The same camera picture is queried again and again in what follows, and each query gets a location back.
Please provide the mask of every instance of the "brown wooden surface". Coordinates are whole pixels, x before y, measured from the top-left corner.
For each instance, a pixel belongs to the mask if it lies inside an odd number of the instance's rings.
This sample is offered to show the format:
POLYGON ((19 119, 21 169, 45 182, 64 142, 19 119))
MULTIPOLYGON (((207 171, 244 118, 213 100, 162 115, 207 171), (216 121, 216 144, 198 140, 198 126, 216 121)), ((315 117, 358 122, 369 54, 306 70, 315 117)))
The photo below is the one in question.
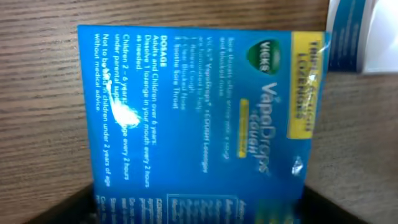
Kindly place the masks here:
MULTIPOLYGON (((328 0, 0 0, 0 223, 91 182, 77 24, 323 30, 328 0)), ((398 220, 398 75, 329 75, 308 183, 398 220)))

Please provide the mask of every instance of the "yellow label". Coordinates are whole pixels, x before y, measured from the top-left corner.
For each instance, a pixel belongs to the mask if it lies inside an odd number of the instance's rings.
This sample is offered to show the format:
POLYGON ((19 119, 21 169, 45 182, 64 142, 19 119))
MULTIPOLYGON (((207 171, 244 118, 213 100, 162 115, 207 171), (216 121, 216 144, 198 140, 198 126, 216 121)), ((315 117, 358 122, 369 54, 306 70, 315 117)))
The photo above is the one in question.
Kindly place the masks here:
POLYGON ((293 32, 290 74, 290 139, 312 138, 322 79, 324 36, 319 32, 293 32))
POLYGON ((239 113, 239 139, 238 157, 243 159, 248 154, 248 119, 249 119, 249 100, 241 99, 239 113))

